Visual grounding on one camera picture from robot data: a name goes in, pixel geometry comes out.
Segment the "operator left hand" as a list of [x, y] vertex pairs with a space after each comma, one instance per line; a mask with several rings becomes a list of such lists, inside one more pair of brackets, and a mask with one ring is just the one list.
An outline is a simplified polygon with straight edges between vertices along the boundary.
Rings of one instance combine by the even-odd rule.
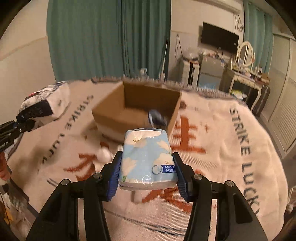
[[0, 178], [4, 181], [7, 181], [10, 178], [4, 152], [0, 153]]

